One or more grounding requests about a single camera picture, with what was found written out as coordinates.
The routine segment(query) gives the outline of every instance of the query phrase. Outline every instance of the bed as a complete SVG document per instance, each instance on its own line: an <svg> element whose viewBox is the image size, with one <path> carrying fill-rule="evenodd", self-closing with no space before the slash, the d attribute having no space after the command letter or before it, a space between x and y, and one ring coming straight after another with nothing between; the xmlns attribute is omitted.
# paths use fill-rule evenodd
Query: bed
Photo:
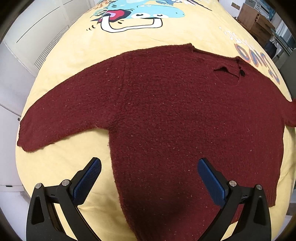
<svg viewBox="0 0 296 241"><path fill-rule="evenodd" d="M112 9L113 3L121 10ZM134 6L143 11L131 13ZM49 90L95 63L131 50L187 43L203 51L243 58L268 76L291 101L272 60L218 1L103 0L83 14L50 52L31 89L22 117ZM296 178L294 128L285 127L283 141L276 205L270 208L272 237L282 226ZM92 157L99 157L104 168L79 209L102 240L136 241L120 207L108 142L108 131L92 129L32 153L16 146L18 173L26 191L32 195L36 183L58 185L64 179L71 179ZM56 208L66 233L75 238L60 207ZM235 223L230 225L224 238L231 235L234 227Z"/></svg>

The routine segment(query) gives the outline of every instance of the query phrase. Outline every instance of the silver bolt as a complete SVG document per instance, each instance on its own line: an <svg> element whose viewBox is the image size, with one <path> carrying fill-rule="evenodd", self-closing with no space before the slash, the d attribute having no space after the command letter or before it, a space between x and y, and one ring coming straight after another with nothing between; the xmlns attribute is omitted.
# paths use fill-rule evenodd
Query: silver bolt
<svg viewBox="0 0 296 241"><path fill-rule="evenodd" d="M42 186L42 184L41 183L37 183L36 185L35 185L35 188L41 188L41 186Z"/></svg>
<svg viewBox="0 0 296 241"><path fill-rule="evenodd" d="M67 185L69 185L69 183L70 183L69 180L63 180L63 181L62 181L62 185L63 185L63 186L67 186Z"/></svg>
<svg viewBox="0 0 296 241"><path fill-rule="evenodd" d="M232 187L235 187L237 185L237 182L236 181L229 181L229 185L232 186Z"/></svg>

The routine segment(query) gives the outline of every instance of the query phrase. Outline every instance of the knit fabric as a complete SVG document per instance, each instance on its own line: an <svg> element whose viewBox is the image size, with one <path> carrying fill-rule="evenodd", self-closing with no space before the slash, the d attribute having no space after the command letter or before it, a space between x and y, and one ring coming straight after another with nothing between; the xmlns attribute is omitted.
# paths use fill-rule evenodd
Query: knit fabric
<svg viewBox="0 0 296 241"><path fill-rule="evenodd" d="M284 125L295 127L295 114L295 103L242 59L162 46L110 58L50 90L22 119L17 144L35 151L108 129L121 207L137 239L194 241L219 210L197 161L206 157L239 185L261 184L274 206Z"/></svg>

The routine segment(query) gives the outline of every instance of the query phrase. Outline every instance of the louvered vent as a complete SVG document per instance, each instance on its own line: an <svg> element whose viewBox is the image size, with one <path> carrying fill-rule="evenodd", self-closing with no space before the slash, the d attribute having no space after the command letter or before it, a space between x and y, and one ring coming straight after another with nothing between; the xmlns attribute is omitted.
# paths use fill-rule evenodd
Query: louvered vent
<svg viewBox="0 0 296 241"><path fill-rule="evenodd" d="M51 43L46 47L46 49L42 52L42 54L39 56L37 61L35 62L35 67L37 69L40 69L44 61L46 60L46 57L52 50L52 48L57 44L57 42L61 39L61 37L64 35L64 33L69 29L70 27L67 25L52 41Z"/></svg>

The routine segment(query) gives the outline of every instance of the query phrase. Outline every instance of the blue gripper pad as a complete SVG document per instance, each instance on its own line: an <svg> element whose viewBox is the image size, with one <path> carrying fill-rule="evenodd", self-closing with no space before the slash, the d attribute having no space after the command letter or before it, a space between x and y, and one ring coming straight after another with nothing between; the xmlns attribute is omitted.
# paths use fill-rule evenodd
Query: blue gripper pad
<svg viewBox="0 0 296 241"><path fill-rule="evenodd" d="M73 190L73 199L72 202L75 206L81 205L84 203L87 195L92 189L95 181L100 175L102 170L101 160L95 158L94 162L91 164L89 169L82 176L78 184Z"/></svg>
<svg viewBox="0 0 296 241"><path fill-rule="evenodd" d="M203 159L198 161L197 170L208 192L210 193L212 200L216 205L219 205L222 208L226 201L226 190Z"/></svg>

